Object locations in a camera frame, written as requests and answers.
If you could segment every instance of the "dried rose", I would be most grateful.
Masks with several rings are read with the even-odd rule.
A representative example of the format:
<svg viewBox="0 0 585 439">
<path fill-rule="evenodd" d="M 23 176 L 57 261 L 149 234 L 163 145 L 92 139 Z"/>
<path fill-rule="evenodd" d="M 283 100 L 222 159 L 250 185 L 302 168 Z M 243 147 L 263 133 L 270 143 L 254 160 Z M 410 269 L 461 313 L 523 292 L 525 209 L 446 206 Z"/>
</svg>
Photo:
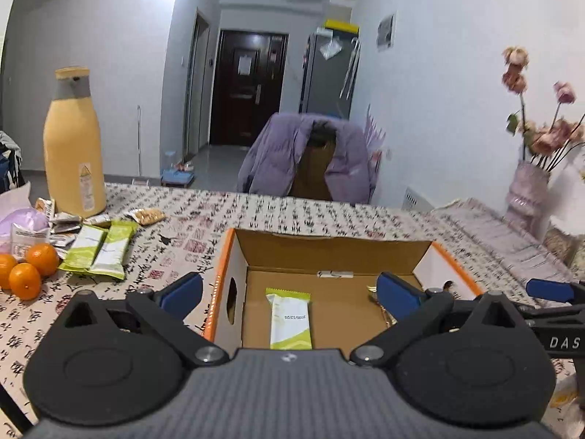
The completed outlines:
<svg viewBox="0 0 585 439">
<path fill-rule="evenodd" d="M 557 82 L 554 88 L 559 104 L 572 104 L 577 99 L 573 87 L 568 82 Z"/>
<path fill-rule="evenodd" d="M 533 153 L 550 157 L 556 150 L 554 135 L 550 132 L 537 133 L 530 148 Z"/>
<path fill-rule="evenodd" d="M 513 65 L 510 65 L 508 72 L 502 76 L 502 83 L 508 87 L 510 92 L 515 92 L 516 94 L 523 93 L 527 88 L 526 78 Z"/>
<path fill-rule="evenodd" d="M 571 142 L 585 142 L 585 127 L 579 122 L 571 125 L 571 135 L 569 136 Z"/>
<path fill-rule="evenodd" d="M 506 64 L 514 64 L 525 68 L 528 66 L 528 52 L 519 46 L 509 46 L 502 53 Z"/>
<path fill-rule="evenodd" d="M 562 148 L 562 146 L 569 140 L 571 136 L 571 132 L 575 128 L 574 124 L 567 122 L 564 118 L 560 118 L 555 122 L 555 126 L 551 128 L 551 133 L 553 133 L 556 137 L 556 143 L 558 148 Z"/>
</svg>

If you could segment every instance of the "doorway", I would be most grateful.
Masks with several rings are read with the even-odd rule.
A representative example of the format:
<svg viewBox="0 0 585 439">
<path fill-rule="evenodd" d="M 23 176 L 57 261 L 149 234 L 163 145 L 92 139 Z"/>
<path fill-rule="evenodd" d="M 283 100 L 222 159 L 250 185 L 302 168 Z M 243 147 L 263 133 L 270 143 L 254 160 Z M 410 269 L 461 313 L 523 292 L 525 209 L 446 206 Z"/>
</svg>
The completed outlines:
<svg viewBox="0 0 585 439">
<path fill-rule="evenodd" d="M 222 30 L 211 108 L 212 145 L 250 147 L 279 111 L 288 35 Z"/>
<path fill-rule="evenodd" d="M 207 61 L 210 25 L 198 13 L 195 19 L 185 97 L 183 159 L 190 160 L 207 143 L 207 121 L 201 123 L 201 101 Z"/>
</svg>

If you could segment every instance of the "dark brown door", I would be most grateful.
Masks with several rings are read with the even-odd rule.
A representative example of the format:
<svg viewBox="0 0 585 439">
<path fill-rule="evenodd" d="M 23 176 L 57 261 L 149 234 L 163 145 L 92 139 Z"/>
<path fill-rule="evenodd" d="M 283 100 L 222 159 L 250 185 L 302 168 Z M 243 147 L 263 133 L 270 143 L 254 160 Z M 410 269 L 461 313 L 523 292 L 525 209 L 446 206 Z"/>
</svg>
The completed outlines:
<svg viewBox="0 0 585 439">
<path fill-rule="evenodd" d="M 279 111 L 285 34 L 222 31 L 211 109 L 212 145 L 251 146 Z"/>
</svg>

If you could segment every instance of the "purple plastic bag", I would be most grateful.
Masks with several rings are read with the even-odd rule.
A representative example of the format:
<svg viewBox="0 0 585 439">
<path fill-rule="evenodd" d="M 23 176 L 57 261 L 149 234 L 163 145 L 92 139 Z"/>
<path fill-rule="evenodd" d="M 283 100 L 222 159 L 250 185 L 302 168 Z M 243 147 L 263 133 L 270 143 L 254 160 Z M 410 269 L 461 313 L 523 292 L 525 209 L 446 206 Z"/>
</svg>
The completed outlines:
<svg viewBox="0 0 585 439">
<path fill-rule="evenodd" d="M 22 208 L 13 211 L 0 221 L 0 236 L 10 236 L 13 224 L 31 231 L 40 231 L 49 227 L 49 222 L 42 212 L 34 208 Z"/>
</svg>

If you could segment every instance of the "snack bar packet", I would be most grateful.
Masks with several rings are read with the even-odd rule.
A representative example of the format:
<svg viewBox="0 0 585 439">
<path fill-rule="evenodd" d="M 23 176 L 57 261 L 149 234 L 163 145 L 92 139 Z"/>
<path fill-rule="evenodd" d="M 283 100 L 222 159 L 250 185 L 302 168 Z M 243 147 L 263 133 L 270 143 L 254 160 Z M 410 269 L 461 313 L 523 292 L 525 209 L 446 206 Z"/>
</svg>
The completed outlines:
<svg viewBox="0 0 585 439">
<path fill-rule="evenodd" d="M 77 234 L 75 233 L 51 234 L 51 237 L 49 237 L 49 243 L 53 247 L 67 247 L 76 237 Z"/>
<path fill-rule="evenodd" d="M 101 228 L 109 228 L 112 225 L 112 219 L 107 214 L 103 215 L 96 215 L 90 218 L 86 218 L 83 222 L 84 224 L 89 224 L 90 226 L 99 226 Z"/>
<path fill-rule="evenodd" d="M 81 229 L 79 223 L 56 224 L 51 228 L 51 234 L 74 233 Z"/>
<path fill-rule="evenodd" d="M 150 226 L 167 217 L 160 209 L 133 209 L 126 213 L 127 217 L 132 218 L 140 226 Z"/>
<path fill-rule="evenodd" d="M 271 350 L 310 350 L 309 330 L 310 294 L 292 290 L 266 289 L 266 298 L 272 305 L 270 324 Z"/>
<path fill-rule="evenodd" d="M 30 246 L 47 242 L 48 239 L 48 228 L 41 229 L 40 231 L 31 231 L 18 224 L 13 224 L 11 231 L 11 253 L 18 262 L 22 262 Z"/>
<path fill-rule="evenodd" d="M 69 272 L 87 272 L 106 233 L 107 229 L 83 225 L 59 269 Z"/>
<path fill-rule="evenodd" d="M 76 215 L 70 215 L 69 213 L 57 213 L 52 218 L 49 219 L 49 222 L 53 224 L 63 224 L 63 223 L 80 223 L 81 218 Z"/>
<path fill-rule="evenodd" d="M 130 244 L 134 233 L 138 230 L 138 224 L 134 221 L 122 221 L 115 219 L 112 221 L 112 227 L 107 232 L 106 240 L 99 250 L 98 257 L 92 267 L 89 269 L 90 274 L 109 275 L 117 279 L 126 277 L 122 260 Z"/>
</svg>

